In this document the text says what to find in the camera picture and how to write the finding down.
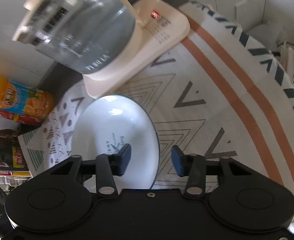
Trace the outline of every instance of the tablecloth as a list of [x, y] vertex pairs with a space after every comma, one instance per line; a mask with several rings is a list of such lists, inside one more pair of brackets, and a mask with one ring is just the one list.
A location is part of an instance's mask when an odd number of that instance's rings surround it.
[[[294, 194], [294, 85], [262, 44], [206, 5], [180, 7], [187, 38], [115, 93], [137, 101], [150, 115], [160, 143], [154, 189], [183, 188], [170, 149], [206, 159], [235, 158]], [[71, 154], [81, 112], [91, 103], [83, 81], [63, 96], [41, 128], [19, 141], [32, 176]], [[217, 187], [207, 176], [206, 191]]]

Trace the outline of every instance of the white plate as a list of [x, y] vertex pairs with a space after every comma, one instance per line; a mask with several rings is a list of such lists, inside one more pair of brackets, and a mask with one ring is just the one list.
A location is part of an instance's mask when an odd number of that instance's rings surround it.
[[[122, 177], [114, 176], [118, 191], [123, 188], [149, 189], [159, 165], [159, 143], [148, 114], [135, 101], [119, 95], [102, 97], [81, 114], [72, 138], [72, 154], [83, 160], [118, 152], [131, 145], [131, 159]], [[95, 176], [84, 186], [96, 192]]]

